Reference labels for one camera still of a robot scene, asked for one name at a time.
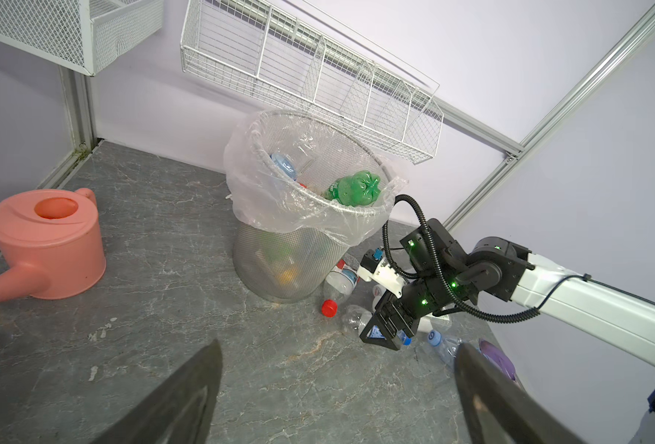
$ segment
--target green plastic bottle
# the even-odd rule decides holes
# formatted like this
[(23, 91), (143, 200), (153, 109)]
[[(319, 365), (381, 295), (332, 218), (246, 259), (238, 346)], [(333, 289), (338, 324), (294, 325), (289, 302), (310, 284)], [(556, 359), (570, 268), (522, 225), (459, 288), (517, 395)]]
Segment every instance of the green plastic bottle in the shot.
[(379, 198), (380, 192), (379, 176), (365, 170), (337, 179), (324, 192), (323, 198), (337, 199), (346, 207), (357, 207), (371, 204)]

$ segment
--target water bottle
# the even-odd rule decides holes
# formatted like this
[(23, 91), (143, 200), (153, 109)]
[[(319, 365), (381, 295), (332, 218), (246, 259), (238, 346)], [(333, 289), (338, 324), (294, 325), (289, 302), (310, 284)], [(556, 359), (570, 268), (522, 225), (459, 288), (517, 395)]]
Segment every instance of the water bottle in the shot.
[(297, 171), (288, 157), (281, 153), (273, 153), (270, 155), (270, 158), (289, 178), (293, 180), (297, 178)]
[(357, 269), (359, 262), (345, 254), (344, 258), (337, 262), (337, 265), (327, 274), (323, 285), (323, 315), (333, 317), (337, 314), (337, 307), (346, 301), (352, 294), (354, 286), (357, 285)]
[[(342, 327), (346, 332), (350, 334), (354, 332), (359, 337), (370, 319), (371, 313), (368, 309), (360, 306), (347, 306), (344, 315), (342, 315)], [(396, 335), (401, 339), (402, 344), (409, 345), (411, 343), (411, 338), (402, 330), (399, 330)], [(379, 330), (379, 327), (373, 325), (367, 337), (384, 338), (384, 335)]]
[(346, 207), (357, 207), (375, 202), (380, 192), (379, 176), (365, 170), (337, 179), (323, 193), (323, 198), (337, 199)]
[(368, 309), (360, 306), (347, 306), (342, 315), (342, 328), (348, 333), (354, 332), (359, 337), (370, 319), (371, 313)]
[(456, 350), (458, 350), (461, 342), (463, 341), (458, 337), (442, 336), (436, 330), (431, 330), (428, 333), (428, 343), (433, 346), (438, 357), (451, 371), (455, 370)]

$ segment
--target blue bottle cap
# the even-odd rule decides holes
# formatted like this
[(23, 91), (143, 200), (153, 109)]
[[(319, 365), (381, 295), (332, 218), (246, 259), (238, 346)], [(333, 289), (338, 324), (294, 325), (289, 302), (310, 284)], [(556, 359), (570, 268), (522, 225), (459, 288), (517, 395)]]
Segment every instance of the blue bottle cap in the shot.
[(411, 338), (404, 333), (404, 330), (399, 330), (396, 333), (396, 336), (401, 339), (401, 343), (404, 345), (409, 345), (411, 343)]
[(431, 330), (428, 333), (428, 343), (437, 347), (441, 343), (441, 334), (436, 330)]

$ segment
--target pink watering can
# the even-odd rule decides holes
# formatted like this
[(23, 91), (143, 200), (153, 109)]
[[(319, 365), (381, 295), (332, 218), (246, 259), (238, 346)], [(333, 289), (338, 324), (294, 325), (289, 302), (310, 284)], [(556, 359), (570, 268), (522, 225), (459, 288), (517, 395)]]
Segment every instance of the pink watering can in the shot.
[(0, 202), (0, 302), (31, 295), (63, 299), (90, 289), (106, 268), (96, 197), (34, 190)]

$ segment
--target watering can spout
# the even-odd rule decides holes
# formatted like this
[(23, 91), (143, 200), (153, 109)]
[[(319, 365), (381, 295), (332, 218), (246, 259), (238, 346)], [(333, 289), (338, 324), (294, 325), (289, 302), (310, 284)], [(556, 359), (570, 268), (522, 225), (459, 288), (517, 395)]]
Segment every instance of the watering can spout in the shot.
[(18, 263), (0, 274), (0, 302), (46, 290), (51, 285), (48, 275), (28, 263)]

